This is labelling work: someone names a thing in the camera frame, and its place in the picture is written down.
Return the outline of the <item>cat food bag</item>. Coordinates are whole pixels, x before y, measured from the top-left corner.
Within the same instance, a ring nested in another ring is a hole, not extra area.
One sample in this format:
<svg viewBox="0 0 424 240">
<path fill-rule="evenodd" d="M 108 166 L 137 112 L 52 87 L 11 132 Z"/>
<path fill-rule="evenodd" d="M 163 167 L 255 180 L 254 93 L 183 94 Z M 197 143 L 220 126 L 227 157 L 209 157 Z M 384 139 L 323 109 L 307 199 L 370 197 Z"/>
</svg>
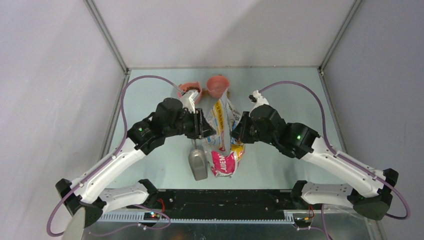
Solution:
<svg viewBox="0 0 424 240">
<path fill-rule="evenodd" d="M 229 90 L 212 106 L 206 121 L 216 131 L 204 139 L 202 146 L 208 165 L 215 177 L 231 178 L 245 153 L 245 145 L 231 136 L 242 114 L 229 99 Z"/>
</svg>

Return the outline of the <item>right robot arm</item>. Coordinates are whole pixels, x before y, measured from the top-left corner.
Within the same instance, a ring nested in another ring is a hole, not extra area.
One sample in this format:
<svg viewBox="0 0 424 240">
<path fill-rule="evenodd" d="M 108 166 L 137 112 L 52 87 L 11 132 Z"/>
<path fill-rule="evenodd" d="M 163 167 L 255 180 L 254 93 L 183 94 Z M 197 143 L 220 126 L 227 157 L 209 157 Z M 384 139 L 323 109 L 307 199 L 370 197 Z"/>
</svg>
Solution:
<svg viewBox="0 0 424 240">
<path fill-rule="evenodd" d="M 390 209 L 397 171 L 372 169 L 358 160 L 347 160 L 342 152 L 332 152 L 317 131 L 303 123 L 285 122 L 270 105 L 244 111 L 231 136 L 243 144 L 269 144 L 286 157 L 314 164 L 343 180 L 340 184 L 298 180 L 290 193 L 291 204 L 297 209 L 308 205 L 344 206 L 376 221 Z"/>
</svg>

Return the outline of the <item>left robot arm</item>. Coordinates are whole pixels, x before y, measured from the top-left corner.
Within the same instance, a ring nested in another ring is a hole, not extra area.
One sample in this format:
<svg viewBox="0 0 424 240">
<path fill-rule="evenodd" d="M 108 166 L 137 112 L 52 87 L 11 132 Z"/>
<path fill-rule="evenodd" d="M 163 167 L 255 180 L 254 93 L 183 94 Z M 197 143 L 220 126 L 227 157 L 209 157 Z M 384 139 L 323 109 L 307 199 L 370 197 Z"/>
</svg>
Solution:
<svg viewBox="0 0 424 240">
<path fill-rule="evenodd" d="M 148 179 L 128 187 L 106 188 L 124 170 L 164 145 L 166 138 L 186 136 L 201 140 L 215 134 L 202 109 L 189 110 L 179 99 L 165 98 L 154 112 L 126 132 L 118 149 L 79 178 L 61 179 L 55 185 L 56 190 L 65 198 L 63 204 L 72 216 L 79 209 L 85 211 L 84 228 L 116 209 L 135 205 L 153 208 L 158 202 L 158 190 Z"/>
</svg>

